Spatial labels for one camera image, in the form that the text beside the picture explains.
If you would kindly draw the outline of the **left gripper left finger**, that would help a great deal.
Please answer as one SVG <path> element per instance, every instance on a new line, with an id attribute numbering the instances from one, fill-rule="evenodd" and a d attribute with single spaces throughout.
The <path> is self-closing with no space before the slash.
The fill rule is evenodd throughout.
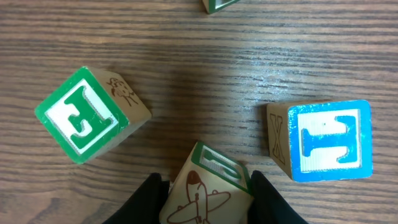
<path id="1" fill-rule="evenodd" d="M 159 214 L 169 195 L 170 181 L 151 173 L 103 224 L 160 224 Z"/>

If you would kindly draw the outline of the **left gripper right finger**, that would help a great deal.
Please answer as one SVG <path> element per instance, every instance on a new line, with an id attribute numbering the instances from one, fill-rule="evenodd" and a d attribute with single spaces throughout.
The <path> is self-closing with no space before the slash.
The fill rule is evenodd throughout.
<path id="1" fill-rule="evenodd" d="M 262 172 L 252 173 L 251 188 L 254 201 L 248 211 L 248 224 L 308 224 Z"/>

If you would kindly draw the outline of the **wooden block airplane drawing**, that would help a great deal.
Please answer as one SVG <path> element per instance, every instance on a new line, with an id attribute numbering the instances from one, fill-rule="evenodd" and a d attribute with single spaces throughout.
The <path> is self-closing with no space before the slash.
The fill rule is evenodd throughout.
<path id="1" fill-rule="evenodd" d="M 196 142 L 159 214 L 161 223 L 244 223 L 254 197 L 247 168 Z"/>

